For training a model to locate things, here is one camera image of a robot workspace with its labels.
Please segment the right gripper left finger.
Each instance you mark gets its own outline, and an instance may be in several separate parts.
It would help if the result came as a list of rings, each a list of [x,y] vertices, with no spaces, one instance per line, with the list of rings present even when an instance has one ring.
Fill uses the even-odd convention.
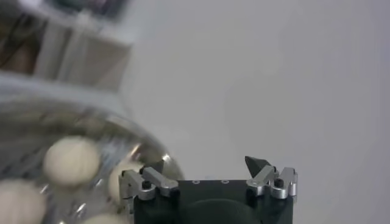
[[[127,213],[134,212],[134,200],[151,201],[162,196],[179,197],[179,182],[165,177],[155,168],[163,168],[164,162],[143,166],[139,171],[125,169],[118,177],[119,207]]]

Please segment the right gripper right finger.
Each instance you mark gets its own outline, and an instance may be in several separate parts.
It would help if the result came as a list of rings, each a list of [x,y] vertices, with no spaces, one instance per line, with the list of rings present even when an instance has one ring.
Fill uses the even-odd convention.
[[[245,163],[251,179],[246,181],[247,187],[256,197],[269,191],[271,197],[284,200],[297,196],[298,173],[292,167],[285,167],[281,172],[265,159],[245,156]]]

